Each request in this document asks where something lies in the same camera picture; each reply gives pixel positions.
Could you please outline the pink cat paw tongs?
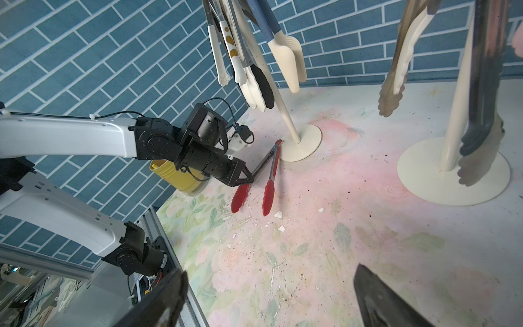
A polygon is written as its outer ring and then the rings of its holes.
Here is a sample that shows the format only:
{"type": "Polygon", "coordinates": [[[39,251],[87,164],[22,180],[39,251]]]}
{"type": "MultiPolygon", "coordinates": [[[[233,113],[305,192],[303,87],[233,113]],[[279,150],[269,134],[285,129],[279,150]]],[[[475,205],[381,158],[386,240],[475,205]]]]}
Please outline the pink cat paw tongs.
{"type": "Polygon", "coordinates": [[[520,23],[512,38],[512,48],[515,55],[523,58],[523,22],[520,23]]]}

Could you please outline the blue wooden tip tongs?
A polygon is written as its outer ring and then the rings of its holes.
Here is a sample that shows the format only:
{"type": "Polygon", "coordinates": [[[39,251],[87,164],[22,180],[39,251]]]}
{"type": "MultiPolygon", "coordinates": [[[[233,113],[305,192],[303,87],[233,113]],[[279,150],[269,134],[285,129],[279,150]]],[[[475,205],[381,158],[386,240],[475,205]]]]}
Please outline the blue wooden tip tongs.
{"type": "Polygon", "coordinates": [[[267,1],[248,0],[268,47],[293,94],[300,92],[300,84],[307,80],[305,57],[300,42],[284,34],[267,1]]]}

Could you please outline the cream silicone steel tongs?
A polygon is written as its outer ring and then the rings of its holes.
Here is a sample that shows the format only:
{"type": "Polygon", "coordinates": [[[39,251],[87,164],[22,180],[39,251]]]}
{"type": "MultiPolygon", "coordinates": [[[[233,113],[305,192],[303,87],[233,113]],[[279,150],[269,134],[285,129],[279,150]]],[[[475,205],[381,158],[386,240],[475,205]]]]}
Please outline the cream silicone steel tongs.
{"type": "Polygon", "coordinates": [[[227,5],[229,6],[228,11],[230,13],[230,16],[231,16],[231,19],[233,22],[233,26],[236,30],[235,41],[236,41],[236,45],[238,48],[238,52],[240,54],[242,69],[246,76],[246,82],[243,84],[240,84],[241,90],[244,94],[244,97],[245,97],[247,103],[249,104],[249,106],[251,108],[259,109],[260,111],[264,112],[266,109],[266,104],[265,104],[264,98],[262,96],[262,93],[260,91],[260,87],[257,84],[256,78],[247,61],[247,49],[245,47],[245,43],[244,43],[244,40],[241,35],[241,31],[240,31],[238,23],[237,23],[232,1],[227,1],[227,5]]]}

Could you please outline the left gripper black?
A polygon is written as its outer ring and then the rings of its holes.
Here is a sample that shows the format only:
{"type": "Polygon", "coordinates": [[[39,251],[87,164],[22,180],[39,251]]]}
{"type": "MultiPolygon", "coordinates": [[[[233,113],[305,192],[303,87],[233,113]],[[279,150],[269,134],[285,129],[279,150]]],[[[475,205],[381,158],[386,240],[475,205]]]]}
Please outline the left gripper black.
{"type": "Polygon", "coordinates": [[[197,103],[179,132],[179,162],[230,187],[251,183],[253,174],[246,163],[227,156],[226,125],[222,116],[197,103]]]}

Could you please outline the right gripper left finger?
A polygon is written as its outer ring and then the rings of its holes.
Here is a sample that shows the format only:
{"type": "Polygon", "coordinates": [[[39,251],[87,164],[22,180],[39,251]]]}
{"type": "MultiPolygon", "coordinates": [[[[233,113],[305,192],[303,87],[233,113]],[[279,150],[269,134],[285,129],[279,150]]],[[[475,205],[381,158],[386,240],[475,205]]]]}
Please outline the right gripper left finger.
{"type": "Polygon", "coordinates": [[[187,272],[172,271],[114,326],[175,326],[186,303],[188,289],[187,272]]]}

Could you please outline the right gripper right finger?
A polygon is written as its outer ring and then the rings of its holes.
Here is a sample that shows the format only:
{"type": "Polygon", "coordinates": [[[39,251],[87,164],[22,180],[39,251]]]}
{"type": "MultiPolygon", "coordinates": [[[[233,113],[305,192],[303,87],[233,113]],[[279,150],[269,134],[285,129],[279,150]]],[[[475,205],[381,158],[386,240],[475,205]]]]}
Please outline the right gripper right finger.
{"type": "Polygon", "coordinates": [[[433,327],[368,267],[358,264],[354,290],[364,326],[433,327]]]}

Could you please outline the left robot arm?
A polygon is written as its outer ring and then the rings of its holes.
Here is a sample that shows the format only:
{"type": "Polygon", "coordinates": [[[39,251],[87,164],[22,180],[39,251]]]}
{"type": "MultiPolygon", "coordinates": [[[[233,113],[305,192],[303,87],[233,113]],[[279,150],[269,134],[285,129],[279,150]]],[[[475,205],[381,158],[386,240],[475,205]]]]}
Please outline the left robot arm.
{"type": "MultiPolygon", "coordinates": [[[[180,196],[173,186],[152,173],[145,161],[77,155],[31,157],[30,161],[57,187],[125,222],[136,222],[148,208],[158,209],[170,196],[180,196]]],[[[1,216],[1,249],[89,270],[101,261],[67,237],[6,215],[1,216]]]]}

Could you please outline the steel tongs red handles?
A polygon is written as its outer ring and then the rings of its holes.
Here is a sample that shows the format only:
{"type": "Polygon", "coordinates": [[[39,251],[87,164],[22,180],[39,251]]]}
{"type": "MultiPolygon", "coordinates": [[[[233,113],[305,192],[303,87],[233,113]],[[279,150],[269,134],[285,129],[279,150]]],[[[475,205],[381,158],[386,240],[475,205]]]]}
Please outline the steel tongs red handles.
{"type": "MultiPolygon", "coordinates": [[[[471,186],[490,170],[505,136],[497,95],[503,70],[510,1],[476,1],[471,52],[469,123],[461,139],[460,183],[471,186]]],[[[379,114],[389,117],[403,97],[393,94],[393,63],[379,93],[379,114]]]]}

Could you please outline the black silicone tongs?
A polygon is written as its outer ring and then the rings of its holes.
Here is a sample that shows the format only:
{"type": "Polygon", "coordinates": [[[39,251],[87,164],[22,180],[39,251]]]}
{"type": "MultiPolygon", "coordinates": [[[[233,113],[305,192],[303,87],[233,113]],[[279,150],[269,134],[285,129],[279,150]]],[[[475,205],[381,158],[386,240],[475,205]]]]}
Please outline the black silicone tongs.
{"type": "MultiPolygon", "coordinates": [[[[255,23],[256,19],[253,16],[253,13],[252,13],[247,1],[239,0],[238,2],[242,8],[244,15],[255,23]]],[[[264,99],[266,108],[273,109],[274,105],[275,105],[275,98],[274,98],[272,89],[270,88],[270,85],[269,85],[264,73],[254,63],[251,65],[251,70],[252,70],[253,75],[255,76],[256,82],[260,88],[261,96],[264,99]]]]}

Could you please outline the red tip grey tongs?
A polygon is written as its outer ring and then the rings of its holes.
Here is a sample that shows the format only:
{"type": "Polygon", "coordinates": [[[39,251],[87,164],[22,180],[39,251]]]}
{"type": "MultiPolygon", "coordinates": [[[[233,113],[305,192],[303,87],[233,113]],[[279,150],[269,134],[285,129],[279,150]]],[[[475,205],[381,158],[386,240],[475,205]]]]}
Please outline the red tip grey tongs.
{"type": "MultiPolygon", "coordinates": [[[[272,159],[270,175],[268,177],[268,182],[264,189],[264,198],[263,198],[263,203],[262,203],[262,214],[264,217],[267,216],[271,212],[272,205],[274,202],[275,177],[276,177],[276,172],[277,172],[277,168],[278,168],[278,164],[279,164],[279,160],[280,160],[280,156],[281,156],[282,143],[283,143],[283,141],[281,139],[279,139],[275,142],[275,145],[271,148],[271,150],[269,151],[267,156],[265,156],[265,158],[258,165],[258,167],[256,168],[256,171],[255,171],[255,174],[260,172],[261,169],[263,169],[263,167],[268,163],[268,160],[272,159]]],[[[233,197],[232,203],[231,203],[231,212],[232,213],[237,213],[241,209],[243,204],[245,203],[245,200],[249,193],[249,185],[250,185],[250,183],[240,185],[236,189],[236,193],[234,194],[234,197],[233,197]]]]}

